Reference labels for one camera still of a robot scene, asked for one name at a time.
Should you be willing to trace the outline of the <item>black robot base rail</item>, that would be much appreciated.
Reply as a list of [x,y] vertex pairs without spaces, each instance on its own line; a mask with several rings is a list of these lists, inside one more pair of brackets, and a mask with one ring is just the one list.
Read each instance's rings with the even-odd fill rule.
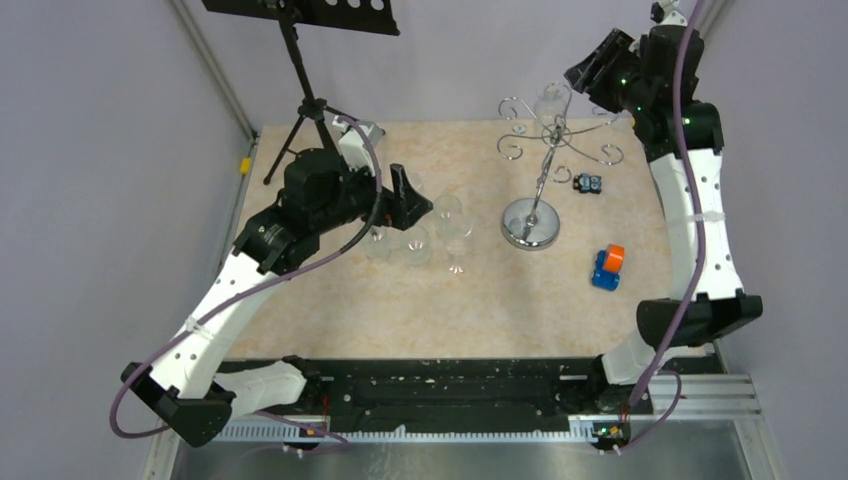
[[609,447],[634,420],[666,407],[663,389],[722,373],[715,356],[670,360],[646,397],[628,406],[625,387],[605,386],[589,358],[309,360],[305,394],[292,405],[232,420],[221,440],[312,448],[351,443],[577,442]]

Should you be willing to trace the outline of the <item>ribbed clear wine glass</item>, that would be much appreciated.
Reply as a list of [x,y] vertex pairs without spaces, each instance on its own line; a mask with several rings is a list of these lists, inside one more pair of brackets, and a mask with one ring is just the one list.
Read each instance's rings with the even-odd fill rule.
[[390,230],[385,227],[372,227],[361,245],[366,258],[374,262],[388,262],[394,248]]

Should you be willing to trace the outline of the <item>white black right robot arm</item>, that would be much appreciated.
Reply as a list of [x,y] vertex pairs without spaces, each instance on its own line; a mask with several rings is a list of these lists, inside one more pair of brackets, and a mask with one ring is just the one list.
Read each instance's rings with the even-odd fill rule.
[[596,106],[632,116],[671,251],[669,295],[641,301],[635,330],[592,361],[586,397],[600,412],[638,402],[668,360],[763,312],[761,297],[746,292],[733,263],[722,200],[720,114],[695,97],[703,51],[698,31],[681,25],[657,25],[639,38],[614,29],[565,72],[570,86]]

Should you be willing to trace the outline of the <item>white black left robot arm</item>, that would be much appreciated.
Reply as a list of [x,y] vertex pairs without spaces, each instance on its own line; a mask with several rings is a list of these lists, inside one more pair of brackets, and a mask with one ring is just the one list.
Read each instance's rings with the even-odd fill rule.
[[253,215],[235,239],[224,264],[178,332],[146,360],[129,364],[109,409],[112,433],[128,439],[118,412],[135,395],[160,420],[194,447],[214,439],[238,417],[288,405],[308,413],[319,404],[320,386],[303,365],[284,358],[234,373],[220,367],[259,308],[285,283],[328,263],[319,255],[321,237],[355,220],[371,229],[406,231],[432,208],[409,182],[405,168],[388,168],[389,182],[374,152],[324,148],[299,152],[285,168],[284,184],[272,204]]

